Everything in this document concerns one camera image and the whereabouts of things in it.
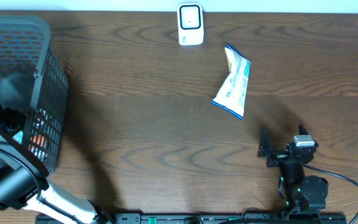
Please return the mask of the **white blue snack bag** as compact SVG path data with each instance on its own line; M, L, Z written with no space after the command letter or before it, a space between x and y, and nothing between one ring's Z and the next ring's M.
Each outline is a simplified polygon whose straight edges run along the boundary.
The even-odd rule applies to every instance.
M224 48L229 75L211 104L220 107L243 120L251 61L232 45Z

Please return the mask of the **orange tissue pack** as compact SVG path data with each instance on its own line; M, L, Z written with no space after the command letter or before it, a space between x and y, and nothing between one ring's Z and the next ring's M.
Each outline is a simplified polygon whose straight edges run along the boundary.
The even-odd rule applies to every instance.
M47 145L47 139L41 134L32 136L30 141L37 147L45 147Z

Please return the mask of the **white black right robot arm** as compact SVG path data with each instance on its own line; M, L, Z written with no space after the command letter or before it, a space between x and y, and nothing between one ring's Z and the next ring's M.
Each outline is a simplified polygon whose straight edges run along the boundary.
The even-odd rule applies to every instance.
M299 134L293 137L284 149L274 149L266 130L261 130L257 156L266 159L268 168L278 167L280 178L278 192L286 201L281 216L319 213L326 208L328 181L315 175L306 176L305 165L314 159L318 143L309 135L303 125Z

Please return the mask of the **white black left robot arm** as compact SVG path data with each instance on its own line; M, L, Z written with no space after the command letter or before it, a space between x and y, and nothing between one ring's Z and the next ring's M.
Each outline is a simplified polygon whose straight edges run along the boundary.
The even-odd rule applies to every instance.
M68 83L63 74L13 73L0 82L0 210L44 213L62 223L114 223L89 200L53 183Z

